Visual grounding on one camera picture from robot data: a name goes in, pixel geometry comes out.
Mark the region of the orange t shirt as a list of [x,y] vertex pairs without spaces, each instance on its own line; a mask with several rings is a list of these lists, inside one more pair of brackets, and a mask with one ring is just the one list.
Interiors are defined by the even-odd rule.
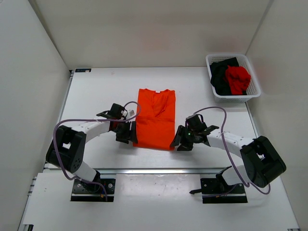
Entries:
[[141,112],[136,117],[134,147],[172,151],[175,136],[176,92],[139,89]]

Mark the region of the black t shirt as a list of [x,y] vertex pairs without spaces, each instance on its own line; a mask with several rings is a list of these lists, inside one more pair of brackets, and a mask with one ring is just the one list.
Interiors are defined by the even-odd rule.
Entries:
[[228,83],[225,81],[225,71],[228,66],[239,66],[236,58],[226,59],[220,62],[214,62],[210,65],[210,71],[212,74],[211,84],[215,88],[218,95],[231,96],[231,90]]

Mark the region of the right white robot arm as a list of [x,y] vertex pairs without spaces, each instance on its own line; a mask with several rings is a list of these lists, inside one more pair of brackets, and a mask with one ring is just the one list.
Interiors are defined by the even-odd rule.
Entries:
[[186,118],[185,125],[178,127],[170,147],[191,151],[197,143],[220,148],[242,159],[242,165],[231,165],[216,175],[216,187],[224,193],[240,183],[265,188],[286,171],[285,162],[267,137],[245,138],[223,132],[218,126],[208,127],[199,114]]

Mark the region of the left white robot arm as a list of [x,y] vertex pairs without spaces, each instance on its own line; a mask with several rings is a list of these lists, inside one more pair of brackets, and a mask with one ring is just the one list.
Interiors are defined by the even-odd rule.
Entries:
[[46,153],[46,162],[59,167],[69,180],[78,179],[91,193],[101,187],[99,173],[83,161],[86,144],[108,132],[122,143],[137,143],[135,118],[140,114],[125,106],[112,104],[111,109],[98,113],[93,119],[66,119],[54,128]]

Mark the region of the red t shirt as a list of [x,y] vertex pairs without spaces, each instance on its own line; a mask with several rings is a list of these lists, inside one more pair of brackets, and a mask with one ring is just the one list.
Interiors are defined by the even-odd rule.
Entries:
[[246,95],[251,75],[242,66],[228,66],[224,79],[228,83],[232,95]]

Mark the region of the dark label sticker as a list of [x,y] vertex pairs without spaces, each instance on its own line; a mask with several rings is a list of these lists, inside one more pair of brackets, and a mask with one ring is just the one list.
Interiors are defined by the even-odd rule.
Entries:
[[91,68],[78,68],[75,70],[76,73],[89,73],[91,72]]

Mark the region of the aluminium rail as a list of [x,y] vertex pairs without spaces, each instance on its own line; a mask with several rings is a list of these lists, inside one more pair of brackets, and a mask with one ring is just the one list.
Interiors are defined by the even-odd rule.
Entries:
[[165,175],[165,174],[217,174],[223,168],[101,168],[104,175]]

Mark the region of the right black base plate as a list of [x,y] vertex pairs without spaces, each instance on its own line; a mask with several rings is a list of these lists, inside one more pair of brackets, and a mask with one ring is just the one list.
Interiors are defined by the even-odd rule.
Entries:
[[242,183],[227,185],[216,174],[201,174],[200,188],[189,192],[190,195],[200,194],[203,204],[246,204],[246,192]]

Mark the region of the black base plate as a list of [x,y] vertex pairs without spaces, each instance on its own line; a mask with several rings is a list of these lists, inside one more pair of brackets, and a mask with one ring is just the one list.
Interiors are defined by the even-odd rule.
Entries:
[[227,185],[216,174],[201,174],[200,188],[189,192],[190,195],[200,194],[203,204],[246,204],[246,192],[242,183]]
[[87,185],[80,180],[74,180],[70,201],[73,202],[113,202],[116,179],[103,179],[101,184],[105,187],[107,199],[99,185]]

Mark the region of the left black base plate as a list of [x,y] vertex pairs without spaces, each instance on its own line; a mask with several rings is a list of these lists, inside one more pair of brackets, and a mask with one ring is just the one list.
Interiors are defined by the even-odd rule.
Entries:
[[73,202],[113,202],[116,179],[103,179],[101,184],[105,187],[107,199],[99,185],[87,185],[80,180],[74,180],[70,201]]

